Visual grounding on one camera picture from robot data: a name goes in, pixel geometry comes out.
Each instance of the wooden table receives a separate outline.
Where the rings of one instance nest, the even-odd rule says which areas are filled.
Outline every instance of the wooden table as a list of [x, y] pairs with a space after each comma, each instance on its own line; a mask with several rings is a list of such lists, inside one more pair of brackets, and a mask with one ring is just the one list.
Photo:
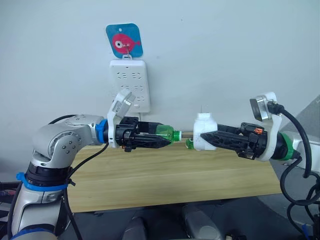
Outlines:
[[[101, 146], [82, 149], [73, 166]], [[107, 148], [83, 165], [68, 187], [73, 212], [230, 199], [280, 193], [269, 162], [234, 151], [196, 151], [175, 143], [132, 152]]]

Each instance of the white bottle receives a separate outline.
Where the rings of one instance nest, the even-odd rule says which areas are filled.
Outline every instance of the white bottle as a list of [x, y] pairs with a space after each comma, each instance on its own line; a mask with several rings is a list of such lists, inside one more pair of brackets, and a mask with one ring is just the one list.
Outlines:
[[198, 113], [193, 125], [193, 146], [196, 150], [216, 150], [216, 147], [204, 140], [200, 134], [218, 130], [218, 124], [209, 112]]

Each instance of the electrical outlet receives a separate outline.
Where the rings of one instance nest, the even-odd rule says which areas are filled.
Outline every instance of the electrical outlet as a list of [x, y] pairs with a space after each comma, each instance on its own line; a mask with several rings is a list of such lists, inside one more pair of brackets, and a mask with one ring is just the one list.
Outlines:
[[135, 95], [131, 113], [150, 112], [150, 96], [146, 63], [142, 60], [112, 60], [110, 74], [117, 90], [126, 89]]

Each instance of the gray floor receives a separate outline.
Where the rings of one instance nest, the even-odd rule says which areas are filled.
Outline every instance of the gray floor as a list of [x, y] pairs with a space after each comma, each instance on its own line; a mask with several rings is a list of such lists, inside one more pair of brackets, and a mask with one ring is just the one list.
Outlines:
[[[226, 202], [190, 203], [204, 211], [222, 234], [238, 233], [248, 240], [296, 240], [299, 233], [288, 220], [263, 204], [257, 197], [245, 197]], [[101, 214], [77, 213], [75, 220], [85, 240], [120, 240], [132, 217], [143, 217], [148, 239], [169, 240], [186, 238], [181, 218], [183, 204], [105, 211]], [[60, 240], [76, 239], [72, 226]]]

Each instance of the green ring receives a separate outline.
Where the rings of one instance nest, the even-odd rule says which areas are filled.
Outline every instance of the green ring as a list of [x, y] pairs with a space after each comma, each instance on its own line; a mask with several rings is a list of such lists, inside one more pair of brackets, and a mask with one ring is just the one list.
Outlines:
[[292, 146], [291, 139], [285, 133], [280, 132], [280, 134], [282, 135], [288, 150], [286, 152], [286, 155], [283, 158], [278, 159], [278, 160], [279, 161], [287, 161], [287, 160], [291, 159], [292, 155], [294, 154], [294, 147]]
[[180, 131], [173, 131], [173, 142], [179, 142], [180, 141]]

